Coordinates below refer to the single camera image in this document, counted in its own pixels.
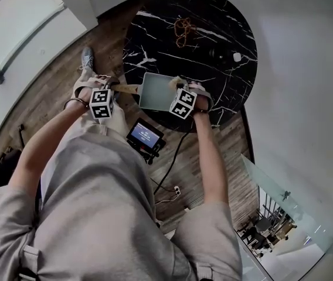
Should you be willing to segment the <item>black glossy cup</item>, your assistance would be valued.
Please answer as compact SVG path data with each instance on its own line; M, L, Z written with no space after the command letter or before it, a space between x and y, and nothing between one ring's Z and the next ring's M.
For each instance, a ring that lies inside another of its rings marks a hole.
M209 55L212 59L219 62L226 62L228 60L228 50L225 47L213 47L209 51Z

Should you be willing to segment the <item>person's beige trousers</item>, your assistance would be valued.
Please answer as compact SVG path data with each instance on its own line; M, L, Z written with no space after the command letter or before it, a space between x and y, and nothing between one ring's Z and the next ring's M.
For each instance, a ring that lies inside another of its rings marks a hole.
M81 76L78 78L83 77L83 80L86 80L88 77L93 77L96 73L91 70L90 68L85 68L82 70ZM107 128L107 135L111 135L114 137L122 136L125 138L129 132L129 128L127 126L125 115L123 109L118 105L116 101L117 93L114 94L114 113L113 117L110 119L99 119L95 120L92 118L91 114L88 114L87 119L93 121L94 124L98 123L101 125L105 125Z

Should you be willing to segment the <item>black metal railing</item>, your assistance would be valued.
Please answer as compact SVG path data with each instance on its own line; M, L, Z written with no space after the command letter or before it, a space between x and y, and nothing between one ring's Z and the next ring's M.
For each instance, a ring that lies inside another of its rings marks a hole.
M259 206L256 211L257 232L267 238L271 245L287 241L292 229L297 225L294 220L260 187Z

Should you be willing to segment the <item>small black monitor screen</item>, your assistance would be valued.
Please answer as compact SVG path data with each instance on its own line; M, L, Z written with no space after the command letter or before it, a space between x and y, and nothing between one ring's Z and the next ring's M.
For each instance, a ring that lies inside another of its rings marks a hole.
M126 136L126 140L144 158L145 162L151 165L166 145L163 136L164 134L157 128L142 118L138 118Z

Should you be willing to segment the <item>person in white shirt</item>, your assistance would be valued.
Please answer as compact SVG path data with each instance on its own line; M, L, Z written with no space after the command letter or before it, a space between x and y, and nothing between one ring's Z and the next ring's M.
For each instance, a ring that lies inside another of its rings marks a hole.
M75 134L42 180L39 214L25 191L0 187L0 281L31 267L32 252L40 281L242 281L229 206L194 208L168 239L145 163L125 143Z

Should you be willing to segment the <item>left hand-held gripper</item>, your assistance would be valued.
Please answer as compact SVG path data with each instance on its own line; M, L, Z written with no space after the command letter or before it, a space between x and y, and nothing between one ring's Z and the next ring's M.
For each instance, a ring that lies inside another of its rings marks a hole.
M118 80L106 80L102 90L93 89L89 107L94 119L110 119L113 117L114 91L111 89L117 85L120 85Z

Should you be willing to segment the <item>person's left hand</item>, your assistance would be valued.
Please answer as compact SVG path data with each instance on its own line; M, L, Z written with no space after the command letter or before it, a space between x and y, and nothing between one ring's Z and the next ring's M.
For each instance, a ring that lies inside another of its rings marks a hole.
M94 89L102 89L118 83L118 78L107 75L94 75L86 80L83 80L82 77L76 81L71 98L77 98L85 104L89 104Z

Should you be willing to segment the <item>black marble round table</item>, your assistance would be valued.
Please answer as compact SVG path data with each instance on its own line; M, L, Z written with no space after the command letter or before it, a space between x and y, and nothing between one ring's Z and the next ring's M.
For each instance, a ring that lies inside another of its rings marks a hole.
M228 60L212 59L225 47ZM233 54L239 52L237 63ZM247 100L257 73L257 47L242 13L228 0L146 0L125 36L123 68L128 84L145 73L201 83L213 100L213 126L229 121Z

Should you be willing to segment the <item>grey sneaker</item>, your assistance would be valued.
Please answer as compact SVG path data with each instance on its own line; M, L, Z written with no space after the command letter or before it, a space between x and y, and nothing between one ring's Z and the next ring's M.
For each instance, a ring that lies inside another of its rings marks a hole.
M84 70L85 68L93 69L94 63L94 52L91 47L86 46L81 53L81 66L80 70Z

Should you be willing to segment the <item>square pale green pan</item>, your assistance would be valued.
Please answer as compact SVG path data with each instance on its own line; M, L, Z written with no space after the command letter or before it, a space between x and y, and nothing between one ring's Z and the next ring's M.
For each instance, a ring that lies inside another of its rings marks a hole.
M176 91L169 88L173 77L156 73L145 73L141 84L120 84L111 90L136 95L142 109L169 111L176 96Z

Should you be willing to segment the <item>frosted glass panel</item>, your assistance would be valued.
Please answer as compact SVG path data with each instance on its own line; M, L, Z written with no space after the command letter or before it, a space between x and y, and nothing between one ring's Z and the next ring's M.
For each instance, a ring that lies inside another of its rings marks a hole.
M263 189L297 225L289 233L287 241L271 245L273 253L290 262L303 258L316 261L324 254L333 254L333 234L327 223L314 215L307 205L301 204L294 191L282 187L247 157L242 156L242 161L251 181ZM291 194L282 201L285 191Z

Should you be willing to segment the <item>person's right forearm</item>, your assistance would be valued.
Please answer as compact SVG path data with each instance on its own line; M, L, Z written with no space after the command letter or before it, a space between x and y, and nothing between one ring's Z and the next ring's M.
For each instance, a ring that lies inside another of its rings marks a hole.
M209 115L193 116L199 144L199 165L205 203L229 203L227 170L210 124Z

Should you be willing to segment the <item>person's right hand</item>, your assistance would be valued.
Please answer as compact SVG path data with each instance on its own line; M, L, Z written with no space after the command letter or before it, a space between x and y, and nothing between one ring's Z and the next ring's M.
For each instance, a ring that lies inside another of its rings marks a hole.
M191 82L189 83L189 90L191 93L195 93L197 95L194 111L208 113L213 107L213 100L203 85L201 83Z

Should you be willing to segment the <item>person's left forearm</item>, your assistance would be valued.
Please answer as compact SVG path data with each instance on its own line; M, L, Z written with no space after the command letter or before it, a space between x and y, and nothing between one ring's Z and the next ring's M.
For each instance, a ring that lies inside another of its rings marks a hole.
M34 197L37 192L39 179L62 137L87 110L80 104L69 105L40 128L23 149L16 169L9 181L9 187L21 189Z

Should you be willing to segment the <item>dark wristband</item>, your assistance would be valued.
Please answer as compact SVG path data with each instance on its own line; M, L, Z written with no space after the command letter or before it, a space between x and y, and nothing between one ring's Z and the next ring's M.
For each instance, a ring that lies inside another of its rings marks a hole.
M63 109L66 109L69 105L78 105L80 104L84 109L89 109L89 103L84 101L81 98L70 98L69 100L67 100L63 106Z

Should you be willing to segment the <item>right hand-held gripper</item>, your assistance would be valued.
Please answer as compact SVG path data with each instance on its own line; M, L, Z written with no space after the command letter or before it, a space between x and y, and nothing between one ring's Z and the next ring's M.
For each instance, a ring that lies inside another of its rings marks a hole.
M188 89L188 82L179 78L177 81L176 96L169 108L169 113L181 119L186 119L193 111L197 98L197 94L188 91Z

